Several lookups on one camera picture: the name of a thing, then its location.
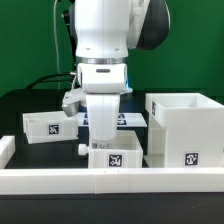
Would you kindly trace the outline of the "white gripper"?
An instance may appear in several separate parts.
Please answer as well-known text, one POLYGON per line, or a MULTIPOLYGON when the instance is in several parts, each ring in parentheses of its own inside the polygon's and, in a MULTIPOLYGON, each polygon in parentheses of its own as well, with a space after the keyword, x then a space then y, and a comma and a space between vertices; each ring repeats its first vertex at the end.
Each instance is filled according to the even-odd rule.
POLYGON ((79 63, 77 72, 86 94, 91 141, 111 143, 116 136, 120 94, 126 89, 127 65, 79 63))

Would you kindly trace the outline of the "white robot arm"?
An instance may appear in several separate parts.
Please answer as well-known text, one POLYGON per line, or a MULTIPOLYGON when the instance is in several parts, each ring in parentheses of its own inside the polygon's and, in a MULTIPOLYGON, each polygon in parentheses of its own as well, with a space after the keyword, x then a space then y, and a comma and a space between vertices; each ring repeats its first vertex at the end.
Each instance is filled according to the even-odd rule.
POLYGON ((108 144, 116 136, 128 51, 153 50, 166 39, 169 9, 166 0, 75 0, 69 13, 90 138, 108 144))

